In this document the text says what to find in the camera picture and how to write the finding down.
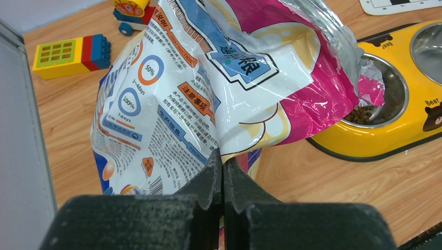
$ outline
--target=barcode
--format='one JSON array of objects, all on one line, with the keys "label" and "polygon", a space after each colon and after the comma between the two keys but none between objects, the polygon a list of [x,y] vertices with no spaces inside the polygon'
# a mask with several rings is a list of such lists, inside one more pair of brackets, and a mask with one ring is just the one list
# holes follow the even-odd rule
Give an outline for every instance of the barcode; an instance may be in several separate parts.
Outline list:
[{"label": "barcode", "polygon": [[149,186],[149,194],[150,195],[162,195],[163,194],[163,180],[161,176],[156,178],[154,182]]}]

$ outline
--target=yellow toy block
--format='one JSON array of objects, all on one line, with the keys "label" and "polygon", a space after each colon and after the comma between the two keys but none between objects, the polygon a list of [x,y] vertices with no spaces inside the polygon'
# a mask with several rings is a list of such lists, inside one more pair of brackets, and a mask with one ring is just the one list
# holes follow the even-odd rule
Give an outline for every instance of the yellow toy block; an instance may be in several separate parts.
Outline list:
[{"label": "yellow toy block", "polygon": [[148,4],[149,0],[114,0],[117,11],[133,17],[143,17]]},{"label": "yellow toy block", "polygon": [[81,62],[83,38],[37,46],[32,71],[43,79],[90,72]]}]

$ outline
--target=bowl rim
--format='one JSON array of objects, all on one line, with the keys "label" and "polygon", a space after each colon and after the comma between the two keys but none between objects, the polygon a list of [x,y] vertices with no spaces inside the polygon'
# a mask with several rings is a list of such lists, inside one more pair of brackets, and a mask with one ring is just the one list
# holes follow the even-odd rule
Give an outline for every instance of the bowl rim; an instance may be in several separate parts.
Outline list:
[{"label": "bowl rim", "polygon": [[414,56],[414,52],[413,52],[413,45],[414,45],[414,42],[416,41],[417,36],[418,36],[419,34],[421,34],[422,31],[424,31],[424,30],[426,30],[426,29],[428,29],[428,28],[430,28],[430,27],[438,26],[438,25],[442,25],[442,22],[434,22],[434,23],[427,24],[427,25],[425,25],[424,27],[420,28],[418,31],[416,31],[416,33],[413,35],[413,38],[411,39],[411,43],[410,43],[410,54],[411,54],[411,58],[413,59],[414,65],[416,65],[416,67],[419,69],[419,71],[420,71],[422,74],[424,74],[426,77],[428,77],[428,78],[429,78],[430,80],[432,80],[433,82],[435,82],[435,83],[437,83],[437,84],[439,84],[439,85],[442,85],[442,82],[438,82],[438,81],[434,80],[433,78],[431,78],[429,75],[427,75],[427,73],[425,73],[425,72],[421,69],[421,67],[416,63],[415,56]]},{"label": "bowl rim", "polygon": [[361,124],[356,124],[356,123],[341,119],[341,122],[343,122],[347,125],[353,126],[353,127],[362,128],[362,129],[377,129],[377,128],[381,128],[381,127],[392,124],[393,122],[397,121],[403,115],[403,113],[405,112],[405,110],[407,109],[407,106],[408,106],[408,102],[410,99],[410,93],[409,93],[408,85],[407,85],[405,78],[399,72],[399,70],[395,66],[393,66],[389,61],[387,61],[379,56],[370,54],[370,53],[364,53],[363,56],[366,56],[369,59],[372,59],[372,58],[377,59],[377,60],[381,61],[382,63],[385,63],[388,67],[390,67],[391,70],[399,77],[399,80],[402,82],[402,85],[404,88],[404,93],[405,93],[405,97],[403,100],[403,105],[402,105],[401,110],[399,111],[399,113],[397,113],[394,117],[392,117],[391,119],[389,119],[386,122],[379,123],[376,125],[361,125]]}]

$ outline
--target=wooden floor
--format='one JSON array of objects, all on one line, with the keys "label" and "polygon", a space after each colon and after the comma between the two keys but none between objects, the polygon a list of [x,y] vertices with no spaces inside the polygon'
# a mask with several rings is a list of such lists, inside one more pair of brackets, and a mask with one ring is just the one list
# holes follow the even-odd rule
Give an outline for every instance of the wooden floor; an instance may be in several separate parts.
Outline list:
[{"label": "wooden floor", "polygon": [[[357,38],[442,16],[442,7],[389,16],[365,14],[357,0],[327,0]],[[24,35],[30,64],[38,44],[103,33],[115,58],[130,40],[118,32],[111,2]],[[59,205],[101,192],[90,125],[99,79],[96,71],[44,81],[32,73]],[[398,244],[442,221],[442,139],[372,163],[332,158],[306,141],[264,150],[257,182],[285,202],[362,202],[381,211]]]}]

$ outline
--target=white wall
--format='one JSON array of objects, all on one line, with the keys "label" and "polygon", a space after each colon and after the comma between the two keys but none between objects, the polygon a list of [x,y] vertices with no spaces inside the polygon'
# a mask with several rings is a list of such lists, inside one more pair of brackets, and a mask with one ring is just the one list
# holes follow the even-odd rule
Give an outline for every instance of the white wall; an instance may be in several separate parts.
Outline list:
[{"label": "white wall", "polygon": [[0,0],[0,19],[24,34],[104,0]]}]

